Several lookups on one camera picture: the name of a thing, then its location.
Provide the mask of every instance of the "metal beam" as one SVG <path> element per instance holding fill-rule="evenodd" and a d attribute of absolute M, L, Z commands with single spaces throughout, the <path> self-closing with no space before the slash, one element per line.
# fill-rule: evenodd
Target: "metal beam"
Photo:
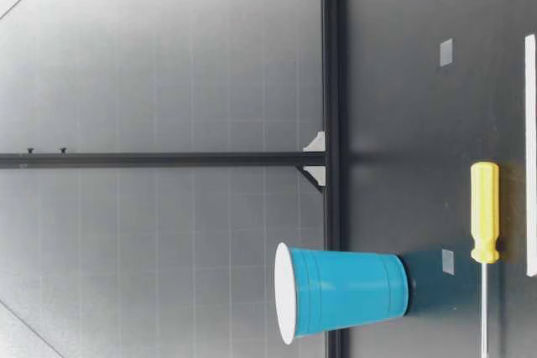
<path fill-rule="evenodd" d="M 341 117 L 339 2 L 322 0 L 323 95 L 326 133 L 325 248 L 341 250 Z M 330 331 L 326 358 L 342 358 L 345 332 Z"/>
<path fill-rule="evenodd" d="M 323 152 L 0 154 L 0 169 L 322 166 Z"/>

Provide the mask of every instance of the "screwdriver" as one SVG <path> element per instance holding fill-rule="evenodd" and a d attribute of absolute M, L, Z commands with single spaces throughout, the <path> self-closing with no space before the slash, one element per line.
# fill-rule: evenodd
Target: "screwdriver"
<path fill-rule="evenodd" d="M 499 167 L 495 163 L 472 165 L 472 259 L 481 263 L 481 358 L 488 358 L 487 265 L 500 255 L 496 250 L 499 236 Z"/>

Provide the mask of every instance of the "yellow handle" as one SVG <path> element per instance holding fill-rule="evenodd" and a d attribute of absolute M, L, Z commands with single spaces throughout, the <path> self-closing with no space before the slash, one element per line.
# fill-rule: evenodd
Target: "yellow handle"
<path fill-rule="evenodd" d="M 472 258 L 480 263 L 494 263 L 499 236 L 499 167 L 495 163 L 472 165 Z"/>

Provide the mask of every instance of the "plastic cup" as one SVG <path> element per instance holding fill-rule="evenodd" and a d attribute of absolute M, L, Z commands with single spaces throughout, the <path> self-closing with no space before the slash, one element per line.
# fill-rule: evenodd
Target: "plastic cup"
<path fill-rule="evenodd" d="M 285 344 L 322 331 L 404 316 L 409 286 L 395 255 L 278 245 L 274 290 Z"/>

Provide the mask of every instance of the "metal shaft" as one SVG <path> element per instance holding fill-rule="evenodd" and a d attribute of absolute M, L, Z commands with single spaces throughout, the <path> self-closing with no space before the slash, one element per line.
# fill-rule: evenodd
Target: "metal shaft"
<path fill-rule="evenodd" d="M 488 275 L 487 264 L 481 264 L 481 358 L 488 358 Z"/>

